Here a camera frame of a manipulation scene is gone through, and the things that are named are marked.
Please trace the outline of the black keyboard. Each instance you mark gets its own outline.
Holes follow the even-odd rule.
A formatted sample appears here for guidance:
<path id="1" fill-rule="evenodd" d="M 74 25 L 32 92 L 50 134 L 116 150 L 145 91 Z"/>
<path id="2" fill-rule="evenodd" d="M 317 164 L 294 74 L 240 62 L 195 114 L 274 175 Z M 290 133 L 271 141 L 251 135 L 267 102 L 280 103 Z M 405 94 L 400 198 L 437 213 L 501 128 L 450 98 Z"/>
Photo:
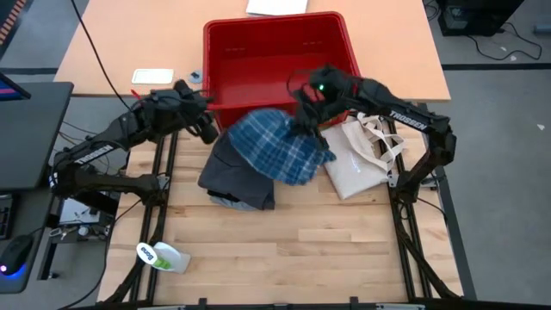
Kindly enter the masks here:
<path id="1" fill-rule="evenodd" d="M 0 195 L 0 240 L 10 237 L 15 218 L 15 197 Z"/>

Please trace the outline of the white flat rectangular device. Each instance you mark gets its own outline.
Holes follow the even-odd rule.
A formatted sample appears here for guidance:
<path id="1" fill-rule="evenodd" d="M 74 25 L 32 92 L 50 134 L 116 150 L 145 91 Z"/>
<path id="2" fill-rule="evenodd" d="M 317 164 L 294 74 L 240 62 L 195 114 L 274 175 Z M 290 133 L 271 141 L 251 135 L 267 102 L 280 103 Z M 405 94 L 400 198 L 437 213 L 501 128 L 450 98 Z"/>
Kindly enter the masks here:
<path id="1" fill-rule="evenodd" d="M 173 69 L 136 69 L 132 84 L 170 84 L 174 77 Z"/>

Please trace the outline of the dark grey garment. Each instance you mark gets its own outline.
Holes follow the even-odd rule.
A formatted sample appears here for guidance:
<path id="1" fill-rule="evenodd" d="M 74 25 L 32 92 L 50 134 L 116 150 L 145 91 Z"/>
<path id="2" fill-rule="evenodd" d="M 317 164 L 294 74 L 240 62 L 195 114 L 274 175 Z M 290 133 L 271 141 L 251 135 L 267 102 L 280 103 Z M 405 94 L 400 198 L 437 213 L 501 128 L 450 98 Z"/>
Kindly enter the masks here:
<path id="1" fill-rule="evenodd" d="M 276 206 L 273 180 L 257 172 L 238 154 L 227 133 L 214 143 L 198 185 L 209 197 L 246 202 L 257 211 L 274 210 Z"/>

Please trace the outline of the white paper sheet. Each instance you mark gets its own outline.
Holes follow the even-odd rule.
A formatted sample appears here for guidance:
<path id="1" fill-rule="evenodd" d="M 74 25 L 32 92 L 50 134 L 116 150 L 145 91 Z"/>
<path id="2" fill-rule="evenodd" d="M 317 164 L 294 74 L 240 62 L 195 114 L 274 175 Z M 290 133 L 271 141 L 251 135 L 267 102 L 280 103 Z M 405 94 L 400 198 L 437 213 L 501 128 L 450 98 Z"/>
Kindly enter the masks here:
<path id="1" fill-rule="evenodd" d="M 308 0 L 249 0 L 245 9 L 253 16 L 285 16 L 304 14 Z"/>

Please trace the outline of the blue plaid garment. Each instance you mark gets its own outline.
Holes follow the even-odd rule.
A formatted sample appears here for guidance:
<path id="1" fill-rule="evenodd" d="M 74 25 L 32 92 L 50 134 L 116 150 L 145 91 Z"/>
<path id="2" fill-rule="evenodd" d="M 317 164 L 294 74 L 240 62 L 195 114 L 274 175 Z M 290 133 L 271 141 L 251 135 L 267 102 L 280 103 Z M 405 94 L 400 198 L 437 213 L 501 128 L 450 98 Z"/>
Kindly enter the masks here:
<path id="1" fill-rule="evenodd" d="M 294 124 L 294 118 L 280 109 L 261 108 L 231 125 L 227 133 L 255 171 L 286 185 L 305 185 L 337 155 L 312 135 L 296 133 Z"/>

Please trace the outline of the red plastic laundry bin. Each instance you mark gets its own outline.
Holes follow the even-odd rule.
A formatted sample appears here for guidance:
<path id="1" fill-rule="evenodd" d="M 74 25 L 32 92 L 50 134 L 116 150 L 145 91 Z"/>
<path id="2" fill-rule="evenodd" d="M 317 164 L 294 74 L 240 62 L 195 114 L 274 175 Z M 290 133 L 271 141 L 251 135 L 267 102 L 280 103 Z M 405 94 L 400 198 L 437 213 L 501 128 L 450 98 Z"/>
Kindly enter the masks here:
<path id="1" fill-rule="evenodd" d="M 303 71 L 331 64 L 357 75 L 344 18 L 337 12 L 214 20 L 203 28 L 202 87 L 221 129 L 253 109 L 290 114 L 287 87 L 307 80 Z"/>

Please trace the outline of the black computer tower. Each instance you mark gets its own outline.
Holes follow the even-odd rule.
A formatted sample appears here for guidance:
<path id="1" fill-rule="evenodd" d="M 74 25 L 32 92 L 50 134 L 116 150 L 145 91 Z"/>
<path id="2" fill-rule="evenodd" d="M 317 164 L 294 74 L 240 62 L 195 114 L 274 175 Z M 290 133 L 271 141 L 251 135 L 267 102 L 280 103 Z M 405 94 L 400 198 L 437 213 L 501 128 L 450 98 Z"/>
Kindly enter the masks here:
<path id="1" fill-rule="evenodd" d="M 495 35 L 525 0 L 436 0 L 443 36 Z"/>

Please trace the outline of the tan wooden desk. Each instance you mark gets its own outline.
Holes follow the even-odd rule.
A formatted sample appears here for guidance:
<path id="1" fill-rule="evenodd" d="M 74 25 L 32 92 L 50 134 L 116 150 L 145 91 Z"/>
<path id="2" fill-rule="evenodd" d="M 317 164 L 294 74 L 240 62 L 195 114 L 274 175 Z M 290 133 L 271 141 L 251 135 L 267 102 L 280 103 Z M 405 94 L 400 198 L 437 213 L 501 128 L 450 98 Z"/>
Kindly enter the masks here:
<path id="1" fill-rule="evenodd" d="M 241 18 L 248 0 L 90 0 L 55 76 L 82 96 L 127 95 L 136 69 L 202 67 L 203 27 Z M 344 17 L 364 77 L 415 102 L 450 99 L 422 0 L 308 0 Z"/>

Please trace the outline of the black side desk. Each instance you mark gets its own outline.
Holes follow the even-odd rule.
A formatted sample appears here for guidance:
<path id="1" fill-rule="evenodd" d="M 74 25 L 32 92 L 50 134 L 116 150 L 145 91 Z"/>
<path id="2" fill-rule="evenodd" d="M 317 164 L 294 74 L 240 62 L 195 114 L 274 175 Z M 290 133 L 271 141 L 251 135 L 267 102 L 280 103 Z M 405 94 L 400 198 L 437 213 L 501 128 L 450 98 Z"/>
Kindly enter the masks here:
<path id="1" fill-rule="evenodd" d="M 29 99 L 0 101 L 1 193 L 39 186 L 74 85 L 25 83 L 23 88 Z"/>

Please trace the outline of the black computer mouse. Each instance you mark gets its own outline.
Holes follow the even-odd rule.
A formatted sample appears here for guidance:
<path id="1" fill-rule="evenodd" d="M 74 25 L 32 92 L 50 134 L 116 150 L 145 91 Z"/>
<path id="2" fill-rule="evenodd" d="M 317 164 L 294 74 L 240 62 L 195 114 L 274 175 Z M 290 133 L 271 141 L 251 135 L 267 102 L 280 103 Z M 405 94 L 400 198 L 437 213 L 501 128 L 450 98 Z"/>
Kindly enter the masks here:
<path id="1" fill-rule="evenodd" d="M 34 238 L 30 235 L 20 235 L 13 238 L 0 255 L 0 273 L 12 276 L 26 263 L 32 248 Z"/>

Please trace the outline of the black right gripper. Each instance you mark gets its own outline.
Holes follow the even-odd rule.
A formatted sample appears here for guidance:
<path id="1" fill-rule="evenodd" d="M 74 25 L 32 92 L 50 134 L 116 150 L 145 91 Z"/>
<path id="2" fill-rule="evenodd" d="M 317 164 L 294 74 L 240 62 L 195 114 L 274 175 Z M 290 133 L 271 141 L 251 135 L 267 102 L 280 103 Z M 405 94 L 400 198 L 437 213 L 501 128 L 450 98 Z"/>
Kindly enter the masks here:
<path id="1" fill-rule="evenodd" d="M 357 77 L 332 65 L 303 71 L 307 81 L 294 91 L 297 102 L 295 124 L 304 129 L 312 129 L 316 147 L 328 151 L 329 145 L 319 131 L 339 123 L 342 114 L 350 109 L 348 101 L 357 91 Z"/>

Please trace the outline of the white electronics board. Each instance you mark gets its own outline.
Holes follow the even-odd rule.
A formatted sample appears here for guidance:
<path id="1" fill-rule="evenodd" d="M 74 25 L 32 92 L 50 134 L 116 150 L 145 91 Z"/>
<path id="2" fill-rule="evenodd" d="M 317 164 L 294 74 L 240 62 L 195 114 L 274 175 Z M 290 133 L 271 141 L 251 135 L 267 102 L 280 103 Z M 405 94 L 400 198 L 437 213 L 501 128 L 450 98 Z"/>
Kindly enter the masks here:
<path id="1" fill-rule="evenodd" d="M 50 237 L 62 244 L 106 241 L 114 219 L 112 214 L 66 199 L 59 204 L 59 223 L 50 232 Z"/>

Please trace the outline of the beige canvas tote bag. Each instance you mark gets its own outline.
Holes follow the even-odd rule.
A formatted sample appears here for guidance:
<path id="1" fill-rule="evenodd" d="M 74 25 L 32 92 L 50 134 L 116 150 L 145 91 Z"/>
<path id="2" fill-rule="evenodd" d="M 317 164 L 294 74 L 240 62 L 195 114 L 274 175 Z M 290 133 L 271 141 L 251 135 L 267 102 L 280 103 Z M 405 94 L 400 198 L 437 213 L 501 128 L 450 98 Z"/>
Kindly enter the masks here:
<path id="1" fill-rule="evenodd" d="M 340 199 L 388 181 L 388 172 L 405 147 L 398 134 L 386 134 L 378 116 L 359 113 L 321 132 L 336 159 L 325 169 Z"/>

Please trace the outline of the black device with orange stripes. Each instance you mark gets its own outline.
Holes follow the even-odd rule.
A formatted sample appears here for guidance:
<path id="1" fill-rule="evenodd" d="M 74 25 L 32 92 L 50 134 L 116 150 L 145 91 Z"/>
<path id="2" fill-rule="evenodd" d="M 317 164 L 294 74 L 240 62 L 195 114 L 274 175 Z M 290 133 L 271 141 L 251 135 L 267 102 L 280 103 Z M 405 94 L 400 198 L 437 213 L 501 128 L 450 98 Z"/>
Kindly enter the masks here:
<path id="1" fill-rule="evenodd" d="M 6 47 L 29 0 L 0 0 L 0 47 Z"/>

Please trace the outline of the black aluminium table frame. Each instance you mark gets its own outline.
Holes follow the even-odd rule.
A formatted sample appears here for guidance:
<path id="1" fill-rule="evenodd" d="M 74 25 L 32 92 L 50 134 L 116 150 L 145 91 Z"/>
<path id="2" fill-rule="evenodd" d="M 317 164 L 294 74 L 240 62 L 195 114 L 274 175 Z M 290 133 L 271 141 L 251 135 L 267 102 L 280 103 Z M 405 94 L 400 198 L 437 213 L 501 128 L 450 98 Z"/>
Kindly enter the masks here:
<path id="1" fill-rule="evenodd" d="M 191 256 L 182 274 L 143 269 L 130 298 L 155 305 L 290 306 L 436 296 L 418 257 L 451 292 L 462 294 L 451 219 L 435 190 L 421 189 L 407 207 L 394 201 L 386 184 L 342 200 L 320 170 L 304 186 L 276 183 L 271 211 L 236 211 L 211 202 L 198 185 L 210 152 L 189 133 L 132 149 L 130 175 L 154 166 L 169 173 L 168 205 L 147 210 L 134 195 L 121 198 L 100 300 L 121 285 L 137 244 L 155 228 L 165 243 Z"/>

